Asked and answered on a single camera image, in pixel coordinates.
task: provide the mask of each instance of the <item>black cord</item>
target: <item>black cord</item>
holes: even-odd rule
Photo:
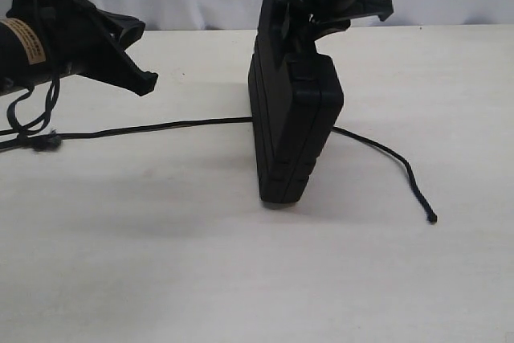
[[[35,137],[18,137],[14,140],[5,141],[0,143],[0,153],[6,152],[9,150],[20,149],[20,148],[28,148],[33,149],[39,152],[47,152],[47,151],[55,151],[60,148],[63,141],[69,140],[91,140],[91,139],[99,139],[105,137],[114,137],[114,136],[123,136],[127,134],[136,134],[136,133],[150,133],[162,130],[170,130],[170,129],[179,129],[179,128],[191,128],[198,126],[207,126],[207,125],[225,125],[225,124],[242,124],[242,123],[251,123],[253,120],[250,116],[238,117],[238,118],[219,118],[219,119],[210,119],[210,120],[182,120],[178,122],[167,122],[164,124],[158,125],[146,125],[146,126],[133,126],[128,128],[121,129],[108,129],[102,130],[95,133],[50,133],[45,135],[38,135]],[[426,200],[425,196],[421,193],[421,190],[418,187],[418,183],[416,182],[416,178],[414,177],[414,171],[410,166],[410,163],[400,154],[394,152],[392,149],[379,144],[376,141],[370,140],[369,138],[359,136],[355,133],[352,133],[348,130],[341,129],[338,127],[333,128],[333,132],[341,134],[343,136],[352,138],[356,141],[359,141],[365,145],[371,146],[375,149],[381,150],[382,152],[390,155],[391,157],[399,160],[406,168],[407,177],[409,178],[410,188],[412,189],[414,196],[419,201],[421,206],[426,212],[426,219],[431,224],[436,224],[438,221],[438,217],[435,212],[432,210],[432,207]]]
[[[48,89],[47,97],[45,99],[45,111],[38,118],[33,120],[32,122],[22,125],[18,118],[16,117],[16,108],[18,104],[24,100],[27,100],[32,96],[34,92],[34,88],[32,86],[27,88],[27,93],[20,96],[17,100],[15,100],[12,104],[10,104],[7,109],[7,120],[12,129],[0,131],[0,136],[7,136],[11,134],[18,134],[21,137],[29,137],[35,134],[41,133],[51,121],[51,114],[57,105],[57,101],[59,99],[60,93],[60,76],[59,70],[57,68],[57,63],[55,61],[55,57],[51,46],[48,42],[47,35],[43,28],[43,23],[41,21],[41,16],[39,15],[39,1],[32,0],[33,12],[34,12],[34,22],[35,29],[38,37],[41,39],[41,44],[43,45],[43,50],[47,55],[48,62],[51,64],[52,68],[52,79],[51,85]],[[41,124],[38,129],[33,129],[35,126]]]
[[[379,144],[376,141],[370,140],[369,138],[359,136],[358,134],[352,133],[348,130],[341,129],[338,127],[333,128],[333,132],[341,134],[343,136],[352,138],[356,141],[361,142],[362,144],[371,146],[375,149],[381,150],[382,152],[388,154],[389,156],[396,158],[398,161],[400,161],[403,166],[405,166],[407,177],[409,178],[410,188],[412,189],[412,192],[414,193],[414,196],[419,201],[421,206],[426,212],[426,219],[430,224],[436,224],[438,221],[438,217],[435,214],[434,210],[430,206],[429,202],[426,200],[425,196],[421,193],[421,190],[418,187],[418,183],[416,182],[416,178],[414,176],[414,171],[412,170],[412,166],[410,166],[410,163],[401,155],[396,153],[394,150],[388,148],[387,146],[384,146],[382,144]]]

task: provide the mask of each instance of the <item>black plastic housing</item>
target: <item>black plastic housing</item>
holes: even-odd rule
[[[263,0],[249,73],[259,192],[298,202],[344,105],[330,57],[282,44],[287,4]]]

